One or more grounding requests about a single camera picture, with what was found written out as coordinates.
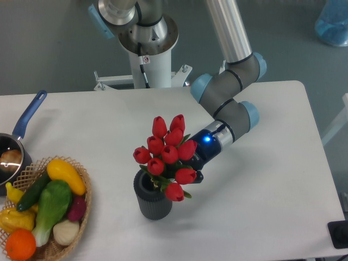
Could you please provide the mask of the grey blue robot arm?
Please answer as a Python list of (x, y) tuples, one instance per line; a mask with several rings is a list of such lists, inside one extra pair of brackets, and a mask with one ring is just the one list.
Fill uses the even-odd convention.
[[(177, 117), (167, 132), (159, 119), (146, 148), (136, 151), (142, 170), (155, 186), (199, 183), (204, 165), (249, 132), (259, 121), (250, 102), (235, 96), (266, 72), (264, 58), (251, 50), (235, 1), (206, 1), (223, 54), (215, 75), (205, 73), (190, 84), (192, 97), (213, 121), (193, 136), (185, 135)], [(132, 84), (136, 89), (185, 86), (191, 67), (171, 68), (178, 40), (175, 21), (165, 15), (160, 1), (97, 1), (88, 8), (95, 27), (108, 39), (117, 38), (127, 51), (131, 75), (97, 77), (101, 89)]]

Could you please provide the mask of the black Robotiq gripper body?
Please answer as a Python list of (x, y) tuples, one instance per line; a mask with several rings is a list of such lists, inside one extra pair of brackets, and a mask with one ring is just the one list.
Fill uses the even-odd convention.
[(181, 160), (181, 163), (191, 166), (194, 170), (202, 170), (207, 162), (222, 151), (216, 130), (203, 129), (189, 139), (189, 141), (191, 140), (197, 143), (196, 150), (190, 159)]

